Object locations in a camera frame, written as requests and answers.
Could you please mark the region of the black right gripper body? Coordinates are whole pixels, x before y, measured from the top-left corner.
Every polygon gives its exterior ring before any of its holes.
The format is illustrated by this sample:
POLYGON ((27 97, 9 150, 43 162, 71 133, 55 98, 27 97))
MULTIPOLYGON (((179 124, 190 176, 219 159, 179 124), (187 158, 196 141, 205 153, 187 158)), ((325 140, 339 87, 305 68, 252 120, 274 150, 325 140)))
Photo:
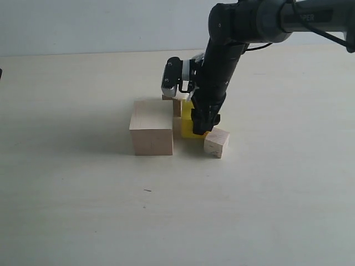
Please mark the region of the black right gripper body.
POLYGON ((197 71, 194 107, 201 116, 214 116, 226 98, 226 90, 240 57, 245 52, 244 43, 218 44, 209 41, 204 59, 197 71))

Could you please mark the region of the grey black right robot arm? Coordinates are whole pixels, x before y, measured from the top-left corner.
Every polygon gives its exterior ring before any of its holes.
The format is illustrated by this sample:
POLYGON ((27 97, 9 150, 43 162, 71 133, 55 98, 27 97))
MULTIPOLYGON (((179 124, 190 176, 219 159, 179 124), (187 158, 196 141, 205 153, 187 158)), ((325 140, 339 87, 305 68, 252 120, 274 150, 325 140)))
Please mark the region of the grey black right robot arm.
POLYGON ((218 3, 208 20, 209 41, 196 56, 191 99, 193 133, 220 122, 219 111, 240 57, 250 44, 275 44, 294 32, 312 32, 354 52, 354 1, 238 1, 218 3))

